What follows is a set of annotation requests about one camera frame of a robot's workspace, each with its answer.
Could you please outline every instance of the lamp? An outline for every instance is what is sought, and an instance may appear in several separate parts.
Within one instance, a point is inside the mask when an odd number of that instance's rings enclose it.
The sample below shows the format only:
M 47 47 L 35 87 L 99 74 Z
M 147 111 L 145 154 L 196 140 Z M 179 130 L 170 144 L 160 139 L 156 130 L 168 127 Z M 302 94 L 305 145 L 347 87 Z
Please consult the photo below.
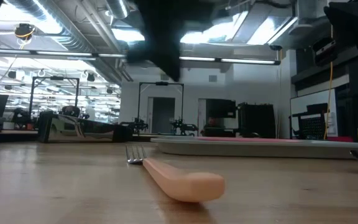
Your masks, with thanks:
M 107 93 L 112 94 L 112 88 L 110 86 L 107 87 Z
M 88 77 L 86 78 L 89 82 L 94 82 L 94 74 L 93 73 L 89 73 Z

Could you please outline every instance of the wooden table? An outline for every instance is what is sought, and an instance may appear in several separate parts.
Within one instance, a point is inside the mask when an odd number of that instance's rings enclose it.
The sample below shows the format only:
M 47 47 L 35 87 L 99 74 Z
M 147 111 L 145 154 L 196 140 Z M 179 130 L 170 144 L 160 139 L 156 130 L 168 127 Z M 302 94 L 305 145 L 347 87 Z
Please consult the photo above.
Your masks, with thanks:
M 124 144 L 0 144 L 0 223 L 358 223 L 358 162 L 328 159 L 150 157 L 222 175 L 204 203 L 169 199 Z

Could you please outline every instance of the doorway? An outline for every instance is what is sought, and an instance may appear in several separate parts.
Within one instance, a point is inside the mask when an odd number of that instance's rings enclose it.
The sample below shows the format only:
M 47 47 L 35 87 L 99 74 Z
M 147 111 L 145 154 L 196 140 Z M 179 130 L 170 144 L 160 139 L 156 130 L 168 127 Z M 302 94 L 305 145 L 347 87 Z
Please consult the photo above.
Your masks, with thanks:
M 153 97 L 149 99 L 149 108 L 152 108 L 150 127 L 152 133 L 168 134 L 172 131 L 171 121 L 175 117 L 175 99 L 165 97 Z

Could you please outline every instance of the fork handle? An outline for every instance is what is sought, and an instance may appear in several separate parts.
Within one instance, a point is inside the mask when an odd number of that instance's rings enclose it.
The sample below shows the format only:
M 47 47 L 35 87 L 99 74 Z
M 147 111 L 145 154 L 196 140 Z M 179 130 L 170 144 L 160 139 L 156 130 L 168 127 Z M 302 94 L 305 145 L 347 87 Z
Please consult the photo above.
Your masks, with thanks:
M 205 202 L 224 193 L 222 176 L 207 172 L 186 173 L 155 159 L 146 158 L 143 166 L 160 188 L 171 198 L 182 202 Z

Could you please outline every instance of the fluorescent light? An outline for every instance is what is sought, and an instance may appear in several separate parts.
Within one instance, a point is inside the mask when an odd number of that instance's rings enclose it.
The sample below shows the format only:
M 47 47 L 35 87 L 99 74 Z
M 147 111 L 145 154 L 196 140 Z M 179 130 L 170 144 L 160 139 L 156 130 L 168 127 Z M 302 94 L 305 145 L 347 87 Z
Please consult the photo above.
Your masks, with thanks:
M 72 56 L 72 57 L 76 57 L 76 56 L 82 56 L 82 57 L 86 57 L 86 56 L 92 56 L 91 53 L 79 53 L 79 52 L 44 52 L 44 51 L 37 51 L 38 54 L 44 54 L 44 55 L 56 55 L 56 56 Z
M 99 54 L 99 57 L 125 58 L 124 54 Z
M 68 60 L 96 60 L 96 58 L 67 57 Z
M 76 86 L 70 86 L 70 85 L 63 85 L 59 86 L 60 88 L 77 88 Z M 79 88 L 94 88 L 93 86 L 80 86 Z
M 29 54 L 28 50 L 10 50 L 10 49 L 0 49 L 0 54 Z
M 234 59 L 234 58 L 222 58 L 222 62 L 229 63 L 251 63 L 251 64 L 262 64 L 262 65 L 274 65 L 275 61 L 270 60 L 252 60 L 252 59 Z
M 207 58 L 207 57 L 179 57 L 180 60 L 191 60 L 198 62 L 214 62 L 215 58 Z
M 283 27 L 279 32 L 277 32 L 267 43 L 272 44 L 275 42 L 287 29 L 289 29 L 296 21 L 298 20 L 297 17 L 294 17 L 285 27 Z

